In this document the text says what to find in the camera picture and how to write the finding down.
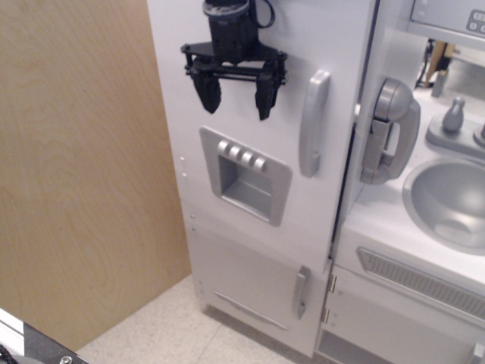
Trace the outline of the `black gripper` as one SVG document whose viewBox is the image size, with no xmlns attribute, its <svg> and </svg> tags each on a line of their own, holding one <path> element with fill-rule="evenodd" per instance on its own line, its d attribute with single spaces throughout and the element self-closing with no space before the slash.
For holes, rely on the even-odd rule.
<svg viewBox="0 0 485 364">
<path fill-rule="evenodd" d="M 261 25 L 255 13 L 208 13 L 211 41 L 185 44 L 186 74 L 191 76 L 206 111 L 214 114 L 221 103 L 218 79 L 256 82 L 259 119 L 266 120 L 276 104 L 280 85 L 286 83 L 287 54 L 260 42 Z"/>
</svg>

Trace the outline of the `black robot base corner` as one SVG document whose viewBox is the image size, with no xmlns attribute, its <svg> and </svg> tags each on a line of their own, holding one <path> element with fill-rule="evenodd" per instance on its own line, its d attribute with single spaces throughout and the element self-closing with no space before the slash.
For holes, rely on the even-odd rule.
<svg viewBox="0 0 485 364">
<path fill-rule="evenodd" d="M 21 331 L 1 322 L 1 363 L 89 363 L 35 328 Z"/>
</svg>

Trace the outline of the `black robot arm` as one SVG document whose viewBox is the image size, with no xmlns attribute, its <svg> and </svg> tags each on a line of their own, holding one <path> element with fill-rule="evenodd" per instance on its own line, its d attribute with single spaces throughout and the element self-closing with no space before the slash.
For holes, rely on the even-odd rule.
<svg viewBox="0 0 485 364">
<path fill-rule="evenodd" d="M 258 22 L 255 1 L 205 1 L 210 42 L 185 44 L 186 75 L 190 76 L 204 109 L 213 114 L 221 103 L 220 79 L 241 80 L 256 84 L 255 104 L 259 118 L 270 116 L 277 92 L 287 81 L 287 53 L 260 42 L 258 31 L 275 21 L 272 4 L 266 2 L 270 20 Z"/>
</svg>

